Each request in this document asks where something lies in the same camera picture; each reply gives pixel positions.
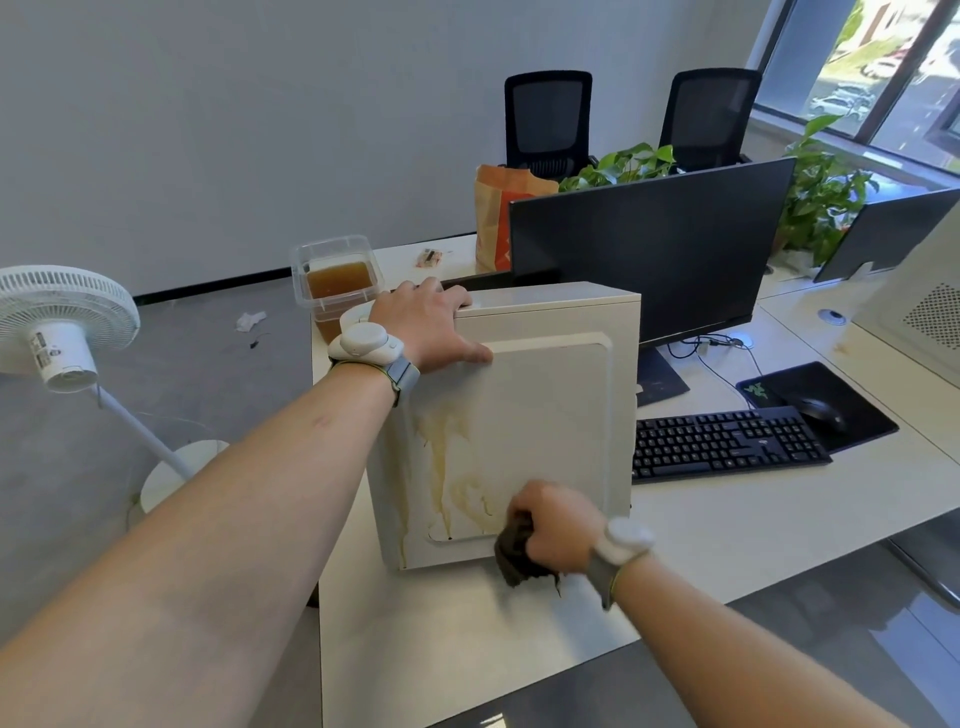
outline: monitor stand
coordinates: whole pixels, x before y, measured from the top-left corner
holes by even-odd
[[[673,367],[653,347],[640,347],[636,357],[636,383],[641,391],[636,393],[636,406],[669,400],[678,397],[690,388]]]

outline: black office chair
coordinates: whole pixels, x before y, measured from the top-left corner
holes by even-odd
[[[560,181],[595,164],[588,149],[592,88],[586,71],[537,71],[507,79],[507,166]]]
[[[699,68],[678,73],[670,89],[660,146],[673,144],[685,172],[741,161],[740,147],[763,76],[747,68]]]

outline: tree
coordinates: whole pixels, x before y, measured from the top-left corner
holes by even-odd
[[[853,3],[853,10],[850,13],[850,17],[847,18],[847,22],[844,23],[843,29],[841,29],[840,35],[837,37],[837,42],[833,46],[833,50],[835,51],[855,36],[856,32],[860,30],[861,25],[863,25],[863,0],[856,0],[856,2]]]

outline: wristband device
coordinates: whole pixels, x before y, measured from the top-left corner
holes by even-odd
[[[604,611],[613,606],[613,586],[616,577],[627,564],[653,548],[655,538],[646,527],[629,518],[618,517],[607,523],[607,528],[590,550],[587,579],[600,594]]]
[[[369,321],[354,324],[330,342],[327,355],[332,366],[353,361],[379,369],[396,392],[394,407],[409,396],[420,370],[403,355],[403,342],[387,333],[380,324]]]

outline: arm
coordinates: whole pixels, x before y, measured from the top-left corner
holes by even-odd
[[[371,320],[422,372],[489,361],[453,329],[468,302],[404,283]],[[0,652],[0,725],[246,725],[393,404],[341,364],[219,455]]]
[[[582,494],[534,481],[511,510],[533,515],[527,554],[582,573],[606,520]],[[620,572],[616,603],[697,725],[711,728],[903,728],[850,685],[686,583],[656,556]]]

